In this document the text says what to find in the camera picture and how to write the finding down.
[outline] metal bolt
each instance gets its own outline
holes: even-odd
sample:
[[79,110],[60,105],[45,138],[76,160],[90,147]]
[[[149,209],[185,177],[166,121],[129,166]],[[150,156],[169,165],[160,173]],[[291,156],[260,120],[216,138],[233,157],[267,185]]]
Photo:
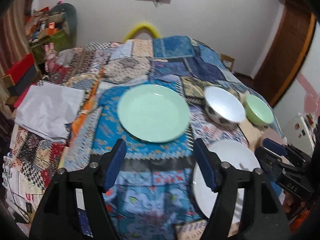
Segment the metal bolt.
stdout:
[[66,171],[65,168],[60,168],[60,169],[58,169],[57,173],[58,173],[59,175],[61,175],[61,174],[63,174],[65,171]]
[[230,168],[230,163],[223,162],[223,163],[221,163],[221,167],[225,168],[225,169]]
[[96,167],[99,166],[99,164],[97,162],[92,162],[92,163],[89,164],[89,166],[90,166],[90,168],[95,169]]
[[259,175],[261,175],[263,173],[263,170],[260,168],[255,168],[254,171],[255,171],[255,173],[257,173]]

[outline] white bowl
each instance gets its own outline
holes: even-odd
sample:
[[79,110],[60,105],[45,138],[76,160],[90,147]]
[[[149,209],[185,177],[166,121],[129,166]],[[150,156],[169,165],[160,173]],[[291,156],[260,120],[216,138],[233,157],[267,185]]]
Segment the white bowl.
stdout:
[[213,86],[207,87],[204,96],[205,111],[215,123],[232,126],[246,118],[241,102],[228,91]]

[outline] bowl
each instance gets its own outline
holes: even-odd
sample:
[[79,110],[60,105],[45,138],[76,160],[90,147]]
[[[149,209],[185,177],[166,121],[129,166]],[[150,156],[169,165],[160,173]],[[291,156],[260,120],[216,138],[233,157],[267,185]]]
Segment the bowl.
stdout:
[[254,95],[246,95],[245,110],[248,119],[257,126],[269,125],[274,117],[270,107]]
[[217,124],[234,126],[241,123],[245,110],[240,101],[228,91],[218,87],[207,87],[204,90],[205,111]]

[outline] plush toy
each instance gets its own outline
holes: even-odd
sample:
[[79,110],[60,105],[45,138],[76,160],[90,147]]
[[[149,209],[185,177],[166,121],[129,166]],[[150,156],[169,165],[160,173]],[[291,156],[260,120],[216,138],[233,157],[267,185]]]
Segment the plush toy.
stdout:
[[45,50],[45,65],[44,69],[48,73],[52,73],[54,70],[54,63],[56,61],[56,51],[54,50],[54,44],[51,42],[49,45],[44,46]]

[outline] wooden door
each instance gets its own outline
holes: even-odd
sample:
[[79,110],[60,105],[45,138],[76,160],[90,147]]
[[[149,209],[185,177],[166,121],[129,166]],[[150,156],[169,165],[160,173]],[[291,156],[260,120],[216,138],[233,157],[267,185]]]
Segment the wooden door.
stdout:
[[271,106],[284,95],[300,70],[315,26],[315,16],[310,11],[286,3],[276,37],[253,80],[254,89]]

